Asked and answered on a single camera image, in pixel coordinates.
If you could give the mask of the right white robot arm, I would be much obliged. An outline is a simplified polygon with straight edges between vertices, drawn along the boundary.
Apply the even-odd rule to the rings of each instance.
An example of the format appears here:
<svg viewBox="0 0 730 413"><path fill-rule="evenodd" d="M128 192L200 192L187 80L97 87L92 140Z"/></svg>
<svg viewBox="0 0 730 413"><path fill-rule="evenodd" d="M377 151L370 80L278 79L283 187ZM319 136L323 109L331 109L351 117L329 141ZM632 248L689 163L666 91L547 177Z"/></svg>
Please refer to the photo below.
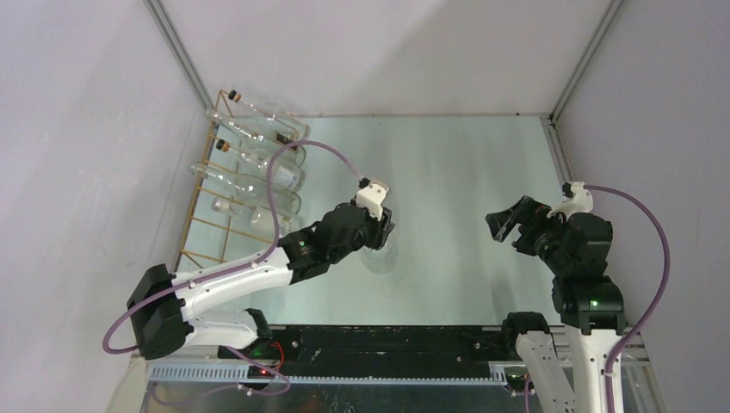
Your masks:
<svg viewBox="0 0 730 413"><path fill-rule="evenodd" d="M553 210L528 196L487 214L486 223L498 242L517 229L516 251L538 257L554 275L552 301L565 327L573 379L563 372L545 318L512 312L500 346L509 358L523 360L524 390L536 393L545 412L621 412L621 362L611 350L627 322L622 293L605 274L612 224L588 205L569 202Z"/></svg>

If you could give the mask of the clear bottle frosted cap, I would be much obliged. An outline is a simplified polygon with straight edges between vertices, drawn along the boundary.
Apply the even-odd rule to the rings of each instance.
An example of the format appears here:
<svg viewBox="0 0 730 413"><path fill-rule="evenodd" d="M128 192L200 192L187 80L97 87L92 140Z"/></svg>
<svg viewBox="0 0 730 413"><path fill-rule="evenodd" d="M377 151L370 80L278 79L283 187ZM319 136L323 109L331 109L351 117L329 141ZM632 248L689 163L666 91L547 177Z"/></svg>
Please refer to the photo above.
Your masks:
<svg viewBox="0 0 730 413"><path fill-rule="evenodd" d="M232 219L237 227L251 235L272 239L275 235L275 226L272 212L261 202L253 201L247 205L230 202L227 199L215 197L211 209ZM294 214L277 215L279 236L284 237L292 231L298 231L303 226L303 218Z"/></svg>

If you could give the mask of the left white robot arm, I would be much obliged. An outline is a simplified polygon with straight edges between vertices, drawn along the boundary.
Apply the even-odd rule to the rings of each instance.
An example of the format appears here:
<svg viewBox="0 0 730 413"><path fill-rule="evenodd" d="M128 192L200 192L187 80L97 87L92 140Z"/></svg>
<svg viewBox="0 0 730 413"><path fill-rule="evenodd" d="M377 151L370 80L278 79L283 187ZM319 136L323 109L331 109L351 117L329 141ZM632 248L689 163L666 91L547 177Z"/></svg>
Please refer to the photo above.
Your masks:
<svg viewBox="0 0 730 413"><path fill-rule="evenodd" d="M215 307L325 274L362 248L380 250L393 227L389 208L375 218L365 207L341 203L320 221L280 238L269 256L256 253L197 272L171 273L163 264L148 268L127 301L136 349L147 360L197 345L228 346L262 358L272 347L262 311L226 313Z"/></svg>

